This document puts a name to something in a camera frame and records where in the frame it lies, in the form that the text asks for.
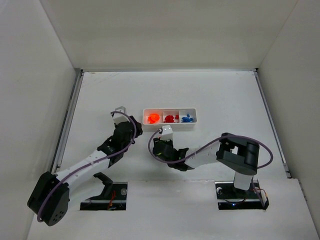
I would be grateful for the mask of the orange round lego piece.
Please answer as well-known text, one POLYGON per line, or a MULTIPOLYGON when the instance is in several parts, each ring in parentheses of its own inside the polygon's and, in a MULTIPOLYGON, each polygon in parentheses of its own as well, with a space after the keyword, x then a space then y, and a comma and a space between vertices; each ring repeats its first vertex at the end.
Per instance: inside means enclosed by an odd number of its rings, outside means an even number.
POLYGON ((157 124, 159 120, 160 120, 160 116, 157 113, 152 113, 147 118, 147 121, 149 124, 157 124))

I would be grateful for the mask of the red round lego piece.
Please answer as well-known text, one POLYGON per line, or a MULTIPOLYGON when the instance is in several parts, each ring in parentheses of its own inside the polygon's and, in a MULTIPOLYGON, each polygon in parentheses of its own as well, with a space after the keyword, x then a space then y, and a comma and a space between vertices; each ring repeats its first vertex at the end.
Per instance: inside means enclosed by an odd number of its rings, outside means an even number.
POLYGON ((179 118, 179 115, 178 114, 175 114, 175 115, 166 115, 164 117, 164 120, 163 120, 164 123, 179 123, 180 122, 180 118, 179 118))

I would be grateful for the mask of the blue arch lego piece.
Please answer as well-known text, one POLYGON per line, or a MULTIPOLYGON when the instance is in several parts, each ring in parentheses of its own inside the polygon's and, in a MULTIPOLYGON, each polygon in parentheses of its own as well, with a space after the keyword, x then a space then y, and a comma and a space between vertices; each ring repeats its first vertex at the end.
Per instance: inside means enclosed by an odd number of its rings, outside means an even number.
POLYGON ((194 118, 190 114, 186 114, 185 116, 181 117, 181 122, 182 123, 193 123, 194 118))

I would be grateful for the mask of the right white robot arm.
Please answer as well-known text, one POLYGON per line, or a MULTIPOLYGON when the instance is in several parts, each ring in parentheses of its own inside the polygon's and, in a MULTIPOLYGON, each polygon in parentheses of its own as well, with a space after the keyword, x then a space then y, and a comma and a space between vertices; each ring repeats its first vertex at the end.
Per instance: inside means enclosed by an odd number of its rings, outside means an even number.
POLYGON ((248 191, 258 172, 260 145, 247 137, 226 132, 215 142, 195 149, 175 149, 171 133, 153 138, 152 142, 152 156, 182 172, 213 163, 227 166, 235 172, 233 186, 239 190, 248 191))

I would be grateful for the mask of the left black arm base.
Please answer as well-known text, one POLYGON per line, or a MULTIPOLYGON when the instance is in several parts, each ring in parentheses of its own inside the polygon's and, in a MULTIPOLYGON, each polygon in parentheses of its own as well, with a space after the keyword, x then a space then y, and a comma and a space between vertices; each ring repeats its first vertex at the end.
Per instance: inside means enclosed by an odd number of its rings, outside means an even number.
POLYGON ((127 182, 114 182, 102 172, 93 175, 103 184, 98 195, 89 197, 80 203, 80 211, 125 211, 127 208, 127 182))

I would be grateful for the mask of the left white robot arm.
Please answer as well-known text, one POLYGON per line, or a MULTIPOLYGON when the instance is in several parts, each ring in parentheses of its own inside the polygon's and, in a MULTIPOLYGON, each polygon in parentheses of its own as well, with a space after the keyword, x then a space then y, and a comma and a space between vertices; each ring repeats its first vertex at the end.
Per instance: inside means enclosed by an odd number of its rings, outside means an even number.
POLYGON ((37 221, 47 226, 57 224, 69 208, 71 193, 122 159, 135 138, 142 134, 141 123, 121 122, 115 126, 113 135, 84 160, 56 173, 43 173, 27 201, 27 206, 37 215, 37 221))

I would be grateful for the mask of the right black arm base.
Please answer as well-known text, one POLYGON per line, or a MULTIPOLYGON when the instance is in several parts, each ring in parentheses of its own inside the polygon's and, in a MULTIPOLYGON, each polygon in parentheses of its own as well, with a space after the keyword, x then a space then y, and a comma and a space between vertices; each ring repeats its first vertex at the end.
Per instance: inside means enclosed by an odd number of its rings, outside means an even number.
POLYGON ((249 189, 234 187, 232 181, 216 181, 215 191, 219 210, 267 210, 270 201, 258 180, 250 180, 249 189))

